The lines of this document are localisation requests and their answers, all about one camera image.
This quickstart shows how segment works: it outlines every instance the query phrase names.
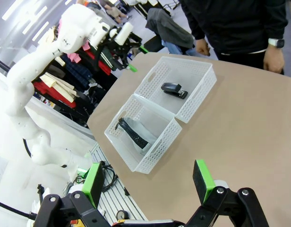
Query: person's left hand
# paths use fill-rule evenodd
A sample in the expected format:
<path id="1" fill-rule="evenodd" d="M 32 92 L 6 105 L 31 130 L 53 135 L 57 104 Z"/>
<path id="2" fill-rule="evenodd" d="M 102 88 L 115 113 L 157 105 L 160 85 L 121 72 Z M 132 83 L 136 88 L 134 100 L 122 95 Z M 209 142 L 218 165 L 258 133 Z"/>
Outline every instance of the person's left hand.
<path id="1" fill-rule="evenodd" d="M 282 49 L 276 48 L 275 46 L 268 45 L 264 56 L 264 70 L 281 73 L 284 68 L 284 57 Z"/>

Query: plaid shirt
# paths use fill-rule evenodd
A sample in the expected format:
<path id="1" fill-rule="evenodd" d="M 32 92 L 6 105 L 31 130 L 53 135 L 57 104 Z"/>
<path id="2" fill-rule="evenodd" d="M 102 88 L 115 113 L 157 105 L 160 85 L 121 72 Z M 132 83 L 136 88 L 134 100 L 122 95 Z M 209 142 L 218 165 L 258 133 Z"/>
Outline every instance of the plaid shirt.
<path id="1" fill-rule="evenodd" d="M 63 54 L 61 57 L 66 63 L 66 69 L 84 86 L 89 85 L 89 80 L 93 78 L 92 73 L 83 65 L 76 64 L 71 62 L 66 54 Z"/>

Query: person's right hand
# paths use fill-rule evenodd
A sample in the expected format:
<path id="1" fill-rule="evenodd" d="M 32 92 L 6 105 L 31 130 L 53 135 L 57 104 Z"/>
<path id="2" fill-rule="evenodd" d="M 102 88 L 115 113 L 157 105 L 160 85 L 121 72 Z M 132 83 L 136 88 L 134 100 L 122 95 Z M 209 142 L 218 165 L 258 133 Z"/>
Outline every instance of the person's right hand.
<path id="1" fill-rule="evenodd" d="M 211 56 L 210 49 L 205 39 L 196 40 L 196 51 L 205 56 Z"/>

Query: white wall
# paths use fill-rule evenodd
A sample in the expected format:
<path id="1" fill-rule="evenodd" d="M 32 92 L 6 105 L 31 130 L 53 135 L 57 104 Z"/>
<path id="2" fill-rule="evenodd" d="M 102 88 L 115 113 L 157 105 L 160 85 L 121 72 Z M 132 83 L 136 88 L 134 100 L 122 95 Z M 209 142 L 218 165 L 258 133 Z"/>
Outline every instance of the white wall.
<path id="1" fill-rule="evenodd" d="M 0 81 L 0 157 L 8 161 L 0 182 L 0 201 L 29 212 L 33 200 L 38 199 L 37 185 L 41 183 L 44 187 L 49 187 L 51 193 L 62 195 L 68 173 L 58 166 L 38 166 L 31 161 L 22 138 L 3 111 L 5 96 L 4 84 Z M 50 114 L 51 110 L 45 105 L 42 106 L 42 103 L 32 102 L 29 107 L 29 113 L 36 123 L 51 133 L 53 146 L 68 148 L 81 155 L 94 146 L 93 139 L 68 126 L 73 123 L 65 124 L 63 120 L 66 120 L 62 116 Z M 0 227 L 23 227 L 26 222 L 27 219 L 0 208 Z"/>

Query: gray jacket on chair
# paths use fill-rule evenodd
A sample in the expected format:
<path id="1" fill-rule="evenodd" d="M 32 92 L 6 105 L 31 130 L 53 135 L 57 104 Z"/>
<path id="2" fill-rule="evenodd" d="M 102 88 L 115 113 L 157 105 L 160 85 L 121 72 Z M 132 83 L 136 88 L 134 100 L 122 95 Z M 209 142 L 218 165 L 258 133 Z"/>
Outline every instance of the gray jacket on chair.
<path id="1" fill-rule="evenodd" d="M 188 49 L 193 48 L 193 36 L 177 25 L 162 9 L 149 10 L 146 28 L 155 32 L 166 42 Z"/>

